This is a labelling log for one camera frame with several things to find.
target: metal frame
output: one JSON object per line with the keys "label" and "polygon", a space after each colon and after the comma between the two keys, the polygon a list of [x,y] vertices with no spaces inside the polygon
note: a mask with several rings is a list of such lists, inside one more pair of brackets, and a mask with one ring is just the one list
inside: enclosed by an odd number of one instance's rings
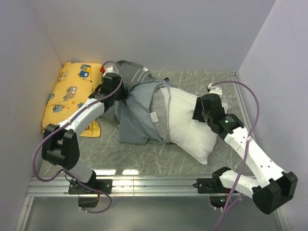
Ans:
{"label": "metal frame", "polygon": [[[236,72],[230,72],[233,80],[237,81]],[[237,84],[233,84],[236,97],[239,102],[241,113],[243,115],[244,124],[247,128],[251,128],[248,113],[244,104],[244,100]],[[192,185],[196,183],[197,178],[211,178],[202,175],[199,176],[98,176],[98,179],[112,179],[113,187],[112,197],[123,196],[209,196],[208,194],[198,194],[196,188]],[[36,178],[32,178],[26,198],[22,207],[20,217],[18,219],[15,231],[24,231],[26,222],[31,210],[34,197],[77,197],[78,195],[69,195],[69,182],[65,178],[56,178],[51,182],[41,182]],[[224,194],[211,194],[211,196],[223,196]],[[282,230],[290,231],[291,226],[288,221],[284,207],[280,207],[277,211]]]}

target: white fabric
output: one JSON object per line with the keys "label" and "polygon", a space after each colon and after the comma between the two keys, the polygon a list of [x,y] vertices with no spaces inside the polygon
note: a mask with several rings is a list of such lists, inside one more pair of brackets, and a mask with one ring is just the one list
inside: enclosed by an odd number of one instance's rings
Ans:
{"label": "white fabric", "polygon": [[217,135],[206,123],[193,120],[197,96],[177,88],[169,88],[169,94],[171,142],[176,143],[200,163],[207,164],[207,157],[213,151]]}

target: cartoon vehicle print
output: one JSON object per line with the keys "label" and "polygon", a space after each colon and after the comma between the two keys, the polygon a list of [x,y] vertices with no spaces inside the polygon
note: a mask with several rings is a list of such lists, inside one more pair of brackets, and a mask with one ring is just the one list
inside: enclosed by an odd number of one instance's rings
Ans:
{"label": "cartoon vehicle print", "polygon": [[58,82],[63,81],[65,79],[66,75],[67,75],[67,71],[61,72],[61,74],[59,75]]}
{"label": "cartoon vehicle print", "polygon": [[54,94],[51,94],[51,96],[49,97],[48,101],[54,98]]}
{"label": "cartoon vehicle print", "polygon": [[69,99],[74,98],[77,87],[69,87],[67,90],[66,96],[63,97],[64,101],[68,101]]}
{"label": "cartoon vehicle print", "polygon": [[78,73],[79,77],[82,77],[83,80],[92,82],[91,66],[87,64],[83,64],[81,65],[80,69],[81,69],[80,73]]}
{"label": "cartoon vehicle print", "polygon": [[55,105],[54,107],[53,107],[53,112],[60,112],[60,111],[62,111],[63,110],[63,108],[64,108],[64,106],[63,105]]}
{"label": "cartoon vehicle print", "polygon": [[84,105],[84,103],[79,103],[77,106],[78,106],[78,109],[80,108],[80,107],[82,107],[82,105]]}

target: blue-gray fabric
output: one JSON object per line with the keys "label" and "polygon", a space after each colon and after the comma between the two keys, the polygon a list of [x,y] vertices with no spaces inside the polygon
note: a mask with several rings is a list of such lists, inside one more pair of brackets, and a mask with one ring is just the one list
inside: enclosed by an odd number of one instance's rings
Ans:
{"label": "blue-gray fabric", "polygon": [[149,139],[165,142],[150,116],[153,93],[161,85],[171,86],[164,80],[138,82],[128,89],[128,99],[116,102],[115,115],[120,123],[117,137],[119,142],[145,144]]}

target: white stripe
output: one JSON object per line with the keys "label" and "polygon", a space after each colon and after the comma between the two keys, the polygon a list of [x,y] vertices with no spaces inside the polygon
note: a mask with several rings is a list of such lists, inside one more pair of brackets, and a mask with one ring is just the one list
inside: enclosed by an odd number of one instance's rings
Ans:
{"label": "white stripe", "polygon": [[140,71],[140,69],[136,72],[136,74],[134,75],[134,78],[136,77],[136,75],[138,74],[139,71]]}
{"label": "white stripe", "polygon": [[141,75],[139,76],[139,79],[137,80],[137,82],[140,80],[140,78],[141,78],[141,76],[143,75],[144,72],[145,72],[145,71],[143,71],[143,72],[141,73]]}
{"label": "white stripe", "polygon": [[144,80],[144,78],[148,75],[149,73],[146,73],[145,75],[144,75],[144,77],[142,78],[142,81]]}

